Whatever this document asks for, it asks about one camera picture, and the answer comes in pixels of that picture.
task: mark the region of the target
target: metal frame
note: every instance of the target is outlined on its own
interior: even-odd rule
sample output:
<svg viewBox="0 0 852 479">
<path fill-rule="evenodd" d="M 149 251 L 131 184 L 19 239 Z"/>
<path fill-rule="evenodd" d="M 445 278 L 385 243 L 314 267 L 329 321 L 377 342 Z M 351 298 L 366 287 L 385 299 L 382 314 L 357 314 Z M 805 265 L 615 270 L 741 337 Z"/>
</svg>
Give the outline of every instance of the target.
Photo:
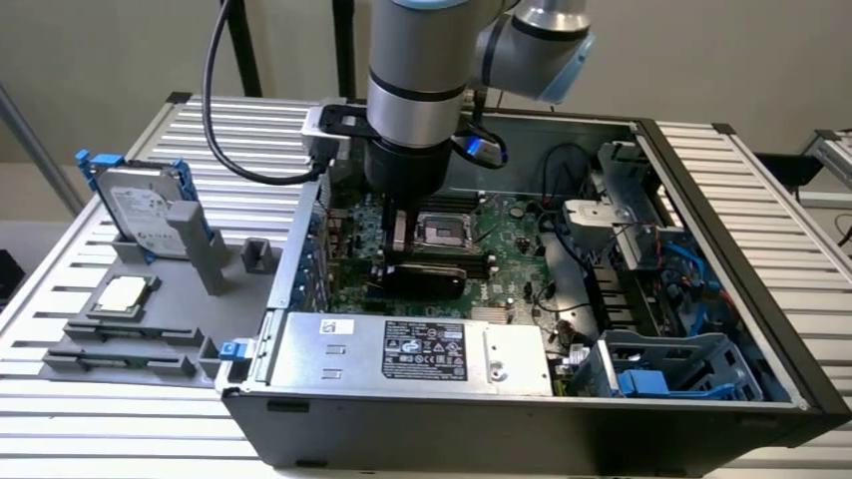
<svg viewBox="0 0 852 479">
<path fill-rule="evenodd" d="M 849 408 L 837 394 L 827 377 L 821 372 L 819 365 L 798 338 L 783 312 L 673 148 L 665 142 L 658 126 L 651 121 L 639 122 L 639 126 L 645 135 L 654 140 L 661 140 L 653 142 L 654 147 L 651 148 L 658 155 L 655 160 L 663 171 L 662 181 L 669 181 L 669 184 L 665 184 L 666 191 L 678 206 L 679 213 L 685 217 L 691 216 L 690 229 L 698 242 L 703 242 L 707 249 L 713 251 L 707 259 L 715 274 L 718 274 L 722 282 L 725 277 L 729 278 L 733 285 L 729 291 L 734 302 L 737 302 L 737 307 L 739 307 L 739 310 L 750 312 L 770 349 L 775 352 L 779 351 L 778 358 L 783 369 L 791 375 L 791 380 L 803 396 L 803 400 L 811 407 L 826 413 L 822 419 L 830 424 L 837 420 L 830 416 L 842 417 L 847 415 Z"/>
<path fill-rule="evenodd" d="M 333 0 L 334 53 L 337 58 L 337 89 L 343 98 L 358 95 L 355 80 L 355 0 Z"/>
<path fill-rule="evenodd" d="M 254 58 L 254 47 L 251 45 L 251 30 L 249 28 L 249 18 L 245 10 L 245 0 L 233 0 L 230 14 L 227 15 L 227 31 L 230 32 L 230 43 L 234 48 L 237 59 L 237 70 L 239 71 L 239 81 L 242 82 L 242 92 L 246 97 L 261 98 L 263 90 L 261 88 L 261 77 L 257 71 L 257 60 Z"/>
<path fill-rule="evenodd" d="M 803 155 L 814 157 L 852 190 L 852 134 L 817 130 L 803 148 Z"/>
</svg>

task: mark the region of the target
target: blue latch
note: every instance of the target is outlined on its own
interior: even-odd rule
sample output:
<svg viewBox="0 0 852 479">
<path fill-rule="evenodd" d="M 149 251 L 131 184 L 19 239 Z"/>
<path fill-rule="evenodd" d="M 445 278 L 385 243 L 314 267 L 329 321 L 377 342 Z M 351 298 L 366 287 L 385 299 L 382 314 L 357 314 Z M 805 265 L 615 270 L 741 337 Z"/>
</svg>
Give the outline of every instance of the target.
<svg viewBox="0 0 852 479">
<path fill-rule="evenodd" d="M 177 170 L 179 182 L 181 182 L 181 194 L 183 200 L 187 202 L 195 202 L 198 200 L 198 192 L 195 191 L 195 185 L 191 181 L 191 172 L 189 171 L 189 165 L 183 162 L 182 158 L 178 158 L 171 162 L 171 168 Z"/>
<path fill-rule="evenodd" d="M 666 397 L 670 399 L 731 399 L 733 384 L 719 384 L 707 391 L 670 391 L 662 372 L 627 369 L 617 375 L 617 386 L 626 397 Z"/>
<path fill-rule="evenodd" d="M 218 358 L 222 361 L 245 361 L 249 344 L 241 341 L 226 341 L 218 351 Z"/>
<path fill-rule="evenodd" d="M 89 186 L 89 190 L 97 192 L 97 182 L 94 181 L 94 175 L 89 170 L 89 151 L 83 148 L 74 155 L 74 159 L 77 160 L 77 170 L 82 174 L 85 178 L 85 184 Z"/>
<path fill-rule="evenodd" d="M 121 162 L 123 162 L 123 155 L 98 153 L 89 163 L 95 167 L 113 168 L 121 165 Z"/>
</svg>

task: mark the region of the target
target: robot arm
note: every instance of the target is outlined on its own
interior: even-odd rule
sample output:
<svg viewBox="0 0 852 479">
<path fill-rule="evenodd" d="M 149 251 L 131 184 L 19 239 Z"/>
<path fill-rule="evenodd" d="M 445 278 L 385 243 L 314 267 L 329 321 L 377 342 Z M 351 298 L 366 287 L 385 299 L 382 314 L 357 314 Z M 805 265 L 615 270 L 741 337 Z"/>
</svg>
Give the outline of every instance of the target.
<svg viewBox="0 0 852 479">
<path fill-rule="evenodd" d="M 381 138 L 369 142 L 365 170 L 401 208 L 442 184 L 470 70 L 478 84 L 558 103 L 593 42 L 583 7 L 583 0 L 373 2 L 367 120 Z"/>
</svg>

